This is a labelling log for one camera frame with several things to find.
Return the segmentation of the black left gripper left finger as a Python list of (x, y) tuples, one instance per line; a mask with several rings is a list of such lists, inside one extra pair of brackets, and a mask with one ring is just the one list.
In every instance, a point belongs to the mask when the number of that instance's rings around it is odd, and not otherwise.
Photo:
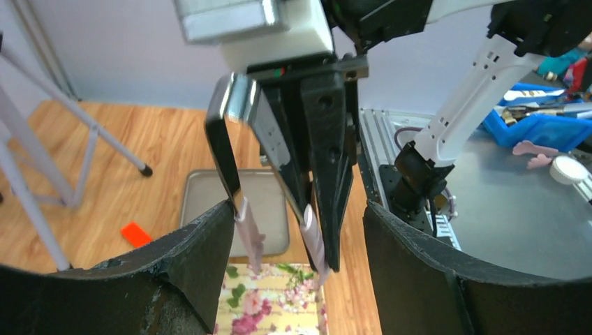
[(212, 334), (234, 232), (222, 201), (91, 269), (1, 267), (2, 334)]

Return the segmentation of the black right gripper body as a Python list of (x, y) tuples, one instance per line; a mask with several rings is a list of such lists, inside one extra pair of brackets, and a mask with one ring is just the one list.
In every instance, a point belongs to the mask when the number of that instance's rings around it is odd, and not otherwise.
[(333, 92), (368, 76), (369, 63), (364, 55), (338, 58), (334, 54), (321, 53), (248, 66), (245, 90)]

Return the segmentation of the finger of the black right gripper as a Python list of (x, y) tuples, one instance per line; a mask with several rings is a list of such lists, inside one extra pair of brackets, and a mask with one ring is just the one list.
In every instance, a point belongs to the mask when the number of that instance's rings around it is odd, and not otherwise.
[(340, 270), (341, 226), (353, 180), (345, 150), (346, 98), (342, 75), (325, 73), (301, 83), (308, 128), (310, 166), (320, 219), (325, 257)]
[(263, 92), (269, 102), (279, 129), (285, 140), (290, 162), (279, 170), (284, 184), (289, 191), (287, 196), (290, 206), (296, 216), (300, 228), (304, 228), (305, 215), (304, 210), (311, 200), (311, 181), (309, 173), (303, 171), (297, 156), (297, 148), (290, 132), (288, 116), (286, 114), (286, 103), (281, 96), (281, 89), (278, 87), (264, 87)]

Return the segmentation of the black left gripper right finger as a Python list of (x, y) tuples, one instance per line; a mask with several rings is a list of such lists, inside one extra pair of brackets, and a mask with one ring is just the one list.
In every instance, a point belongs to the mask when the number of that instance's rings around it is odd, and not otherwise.
[(485, 262), (369, 202), (363, 216), (384, 334), (590, 334), (591, 279)]

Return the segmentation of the pink silicone tongs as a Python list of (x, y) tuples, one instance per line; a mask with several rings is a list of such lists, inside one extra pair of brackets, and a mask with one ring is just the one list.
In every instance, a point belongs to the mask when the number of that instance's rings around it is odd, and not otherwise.
[[(242, 183), (244, 174), (239, 171), (235, 161), (227, 127), (229, 121), (250, 128), (267, 155), (271, 176), (276, 179), (276, 190), (271, 195), (264, 195), (268, 189), (266, 185)], [(265, 94), (263, 91), (246, 91), (244, 73), (228, 73), (216, 83), (207, 108), (205, 135), (221, 184), (233, 206), (235, 227), (245, 254), (252, 270), (259, 273), (265, 235), (258, 227), (252, 206), (263, 201), (280, 206), (290, 205), (287, 198), (289, 191), (279, 175), (279, 170), (289, 164), (290, 154)], [(318, 285), (323, 286), (331, 270), (325, 257), (325, 244), (312, 194), (304, 215), (304, 228), (299, 227), (299, 231), (309, 262), (317, 273)]]

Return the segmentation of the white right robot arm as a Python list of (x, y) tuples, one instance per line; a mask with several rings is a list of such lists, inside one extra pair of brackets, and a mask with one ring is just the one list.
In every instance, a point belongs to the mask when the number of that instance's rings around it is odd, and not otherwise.
[[(369, 49), (393, 38), (423, 31), (430, 23), (478, 5), (476, 1), (324, 1), (325, 17), (355, 43), (364, 58)], [(542, 63), (576, 47), (591, 32), (590, 1), (504, 1), (493, 5), (487, 38), (472, 69), (435, 117), (395, 160), (400, 178), (394, 187), (394, 212), (410, 219), (443, 190), (446, 176), (464, 143), (502, 95)], [(304, 117), (308, 146), (288, 129), (289, 150), (297, 166), (312, 171), (319, 201), (322, 239), (308, 243), (317, 271), (339, 269), (343, 212), (349, 196), (350, 146), (347, 117), (357, 114), (352, 71), (328, 52), (283, 57), (250, 65), (246, 72), (261, 83), (276, 115)]]

